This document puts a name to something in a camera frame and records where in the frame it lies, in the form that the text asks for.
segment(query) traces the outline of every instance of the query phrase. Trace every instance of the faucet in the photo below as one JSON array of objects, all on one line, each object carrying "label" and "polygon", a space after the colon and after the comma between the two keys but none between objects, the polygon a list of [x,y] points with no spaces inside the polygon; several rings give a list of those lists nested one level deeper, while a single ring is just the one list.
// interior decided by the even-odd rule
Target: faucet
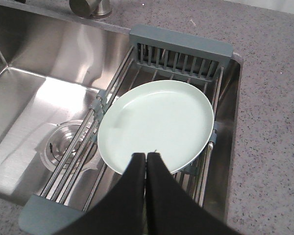
[{"label": "faucet", "polygon": [[112,8],[110,0],[70,0],[70,8],[79,17],[108,15]]}]

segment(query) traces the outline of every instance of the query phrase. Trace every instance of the drain strainer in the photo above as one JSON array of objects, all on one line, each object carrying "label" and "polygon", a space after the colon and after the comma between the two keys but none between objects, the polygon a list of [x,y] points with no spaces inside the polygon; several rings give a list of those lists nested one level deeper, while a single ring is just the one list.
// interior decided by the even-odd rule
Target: drain strainer
[{"label": "drain strainer", "polygon": [[[65,151],[69,147],[72,139],[74,138],[74,135],[78,131],[80,125],[82,124],[82,120],[71,120],[64,122],[60,124],[54,132],[50,135],[46,147],[45,147],[45,158],[49,163],[52,163],[54,166],[57,166],[59,162],[61,161]],[[87,132],[84,132],[83,135],[81,135],[80,139],[78,140],[75,148],[73,149],[71,155],[67,159],[64,168],[68,168],[69,164],[72,162],[72,159],[74,158],[75,154],[77,153],[83,139],[85,138]],[[84,151],[81,153],[80,158],[78,159],[75,168],[78,166],[80,159],[84,156],[85,151],[90,143],[87,143],[86,147],[84,148]]]}]

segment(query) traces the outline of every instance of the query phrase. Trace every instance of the light green plate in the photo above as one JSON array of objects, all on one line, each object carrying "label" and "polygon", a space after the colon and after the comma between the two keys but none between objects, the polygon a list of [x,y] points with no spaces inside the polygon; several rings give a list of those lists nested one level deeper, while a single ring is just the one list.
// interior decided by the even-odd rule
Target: light green plate
[{"label": "light green plate", "polygon": [[189,164],[208,142],[214,114],[208,98],[185,82],[138,86],[105,114],[98,131],[103,160],[122,174],[135,152],[159,152],[171,173]]}]

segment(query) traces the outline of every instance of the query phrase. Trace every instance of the speckled gray countertop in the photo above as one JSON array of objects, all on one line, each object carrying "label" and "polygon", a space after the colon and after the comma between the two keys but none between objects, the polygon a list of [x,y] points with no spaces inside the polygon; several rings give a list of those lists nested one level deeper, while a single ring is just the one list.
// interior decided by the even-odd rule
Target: speckled gray countertop
[{"label": "speckled gray countertop", "polygon": [[[222,0],[111,2],[100,22],[217,39],[244,58],[227,223],[245,235],[294,234],[294,15]],[[27,4],[76,18],[67,0]],[[116,26],[106,24],[128,32]],[[21,234],[19,212],[0,200],[0,234]]]}]

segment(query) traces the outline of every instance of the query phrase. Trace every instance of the sink basin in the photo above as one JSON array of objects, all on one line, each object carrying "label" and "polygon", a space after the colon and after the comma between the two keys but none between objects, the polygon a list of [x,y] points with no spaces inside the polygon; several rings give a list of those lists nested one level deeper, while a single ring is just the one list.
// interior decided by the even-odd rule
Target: sink basin
[{"label": "sink basin", "polygon": [[[107,89],[129,51],[129,36],[1,5],[0,19],[0,198],[24,205],[40,194],[89,105]],[[118,96],[129,87],[167,79],[146,71],[135,80],[137,69],[130,67]],[[204,208],[221,220],[241,71],[242,60],[234,54],[221,84],[218,137],[204,200]],[[65,205],[83,209],[102,166],[94,149]],[[107,169],[91,206],[119,177]]]}]

